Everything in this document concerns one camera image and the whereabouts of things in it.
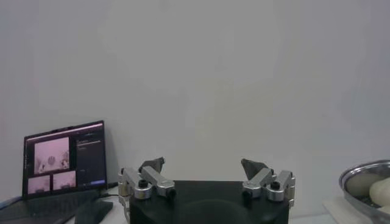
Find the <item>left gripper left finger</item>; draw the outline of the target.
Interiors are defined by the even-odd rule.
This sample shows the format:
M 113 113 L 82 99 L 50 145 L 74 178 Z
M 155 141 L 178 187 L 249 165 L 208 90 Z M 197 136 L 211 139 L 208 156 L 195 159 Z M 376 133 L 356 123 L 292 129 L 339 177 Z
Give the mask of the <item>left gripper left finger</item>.
M 164 157 L 159 157 L 144 161 L 138 169 L 122 168 L 118 174 L 118 195 L 147 200 L 156 190 L 158 196 L 172 200 L 176 196 L 175 182 L 161 174 L 164 163 Z

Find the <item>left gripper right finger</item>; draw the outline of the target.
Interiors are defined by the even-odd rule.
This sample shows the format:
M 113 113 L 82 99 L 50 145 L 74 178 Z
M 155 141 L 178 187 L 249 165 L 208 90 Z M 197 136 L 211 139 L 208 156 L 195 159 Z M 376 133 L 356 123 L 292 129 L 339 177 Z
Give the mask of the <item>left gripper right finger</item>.
M 265 195 L 269 201 L 294 202 L 296 178 L 291 171 L 282 170 L 275 174 L 265 163 L 242 159 L 241 165 L 247 177 L 243 182 L 243 199 L 251 202 Z

